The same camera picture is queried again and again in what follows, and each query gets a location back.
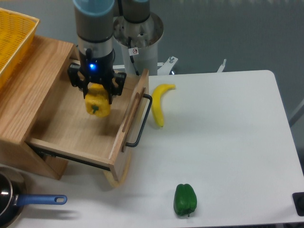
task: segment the drawer handle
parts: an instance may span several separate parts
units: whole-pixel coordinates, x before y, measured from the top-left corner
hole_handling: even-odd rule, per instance
[[[147,118],[148,118],[148,115],[149,115],[149,112],[150,112],[150,109],[151,109],[152,97],[151,97],[150,95],[148,95],[148,94],[143,94],[142,97],[143,97],[143,98],[147,98],[147,99],[149,99],[150,101],[149,101],[149,104],[148,104],[148,108],[147,108],[146,114],[144,115],[144,118],[143,118],[143,121],[142,121],[142,126],[141,126],[141,128],[140,128],[140,130],[139,130],[137,139],[136,139],[136,141],[135,141],[134,143],[126,142],[125,145],[128,146],[128,147],[135,147],[135,146],[138,145],[138,143],[139,143],[139,141],[140,141],[140,139],[141,139],[141,135],[142,135],[142,133],[143,133],[143,128],[144,128],[144,126],[145,126],[145,124],[146,124],[146,121],[147,121]]]

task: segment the cable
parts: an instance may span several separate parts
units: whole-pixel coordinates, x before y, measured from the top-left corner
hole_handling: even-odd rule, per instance
[[[129,38],[128,38],[128,48],[129,48],[129,49],[131,48],[131,40],[132,40],[131,37],[129,37]],[[135,70],[136,75],[139,76],[139,72],[138,72],[138,70],[137,70],[137,68],[136,68],[136,66],[135,66],[133,56],[130,56],[130,60],[131,60],[131,63],[133,64],[133,67],[134,67],[134,70]]]
[[[113,48],[113,54],[114,54],[114,58],[113,58],[113,62],[114,62],[115,61],[115,57],[116,57],[114,48]]]

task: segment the wooden cabinet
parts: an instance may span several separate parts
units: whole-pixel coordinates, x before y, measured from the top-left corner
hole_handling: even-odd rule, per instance
[[[83,94],[69,82],[74,51],[71,43],[35,36],[0,91],[0,163],[60,179],[67,160],[39,156],[44,152],[103,168],[120,180],[130,152],[125,143],[136,138],[146,104],[148,71],[128,75],[110,115],[98,118],[86,112]]]

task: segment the gray floor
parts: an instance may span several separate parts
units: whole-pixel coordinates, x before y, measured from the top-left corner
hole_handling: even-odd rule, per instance
[[[37,34],[76,43],[71,0],[11,0],[0,7],[41,19]],[[159,61],[179,58],[179,74],[267,69],[287,116],[304,99],[304,0],[151,0],[164,23]],[[117,54],[115,64],[122,64]],[[304,160],[304,118],[292,133]]]

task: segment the frying pan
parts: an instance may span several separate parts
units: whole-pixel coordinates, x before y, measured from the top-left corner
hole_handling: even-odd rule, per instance
[[[23,194],[26,191],[24,180],[19,173],[14,172],[0,170],[0,227],[11,224],[24,205],[63,205],[67,202],[65,195]]]

